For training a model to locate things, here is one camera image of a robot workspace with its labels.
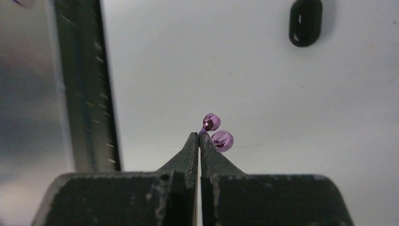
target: purple bead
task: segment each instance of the purple bead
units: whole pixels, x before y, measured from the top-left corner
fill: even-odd
[[[219,117],[213,113],[210,113],[204,117],[204,120],[202,121],[202,127],[208,132],[215,131],[219,128],[220,122],[221,121]]]
[[[227,152],[234,144],[233,135],[226,130],[219,130],[212,135],[211,140],[218,152]]]

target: gray background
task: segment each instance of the gray background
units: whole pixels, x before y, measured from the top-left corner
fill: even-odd
[[[54,12],[45,3],[26,9],[0,0],[0,222],[7,226],[30,225],[48,185],[73,169]]]
[[[155,170],[202,118],[247,173],[318,173],[359,226],[399,222],[399,1],[323,0],[322,35],[288,39],[293,0],[104,0],[124,170]]]

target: black knob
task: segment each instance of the black knob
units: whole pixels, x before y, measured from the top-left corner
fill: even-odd
[[[321,0],[297,0],[291,8],[289,39],[297,47],[315,43],[321,33],[323,3]]]

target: white surface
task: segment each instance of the white surface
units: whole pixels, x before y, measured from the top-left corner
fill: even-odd
[[[318,173],[359,226],[399,224],[399,0],[324,0],[317,43],[292,0],[104,0],[124,170],[155,170],[215,113],[247,173]]]

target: metal sheet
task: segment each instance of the metal sheet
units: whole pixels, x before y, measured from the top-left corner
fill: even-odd
[[[0,220],[29,225],[73,161],[53,8],[0,1]]]
[[[399,222],[399,0],[324,0],[320,39],[288,38],[293,0],[103,0],[124,170],[155,170],[207,113],[246,173],[316,173],[356,225]]]

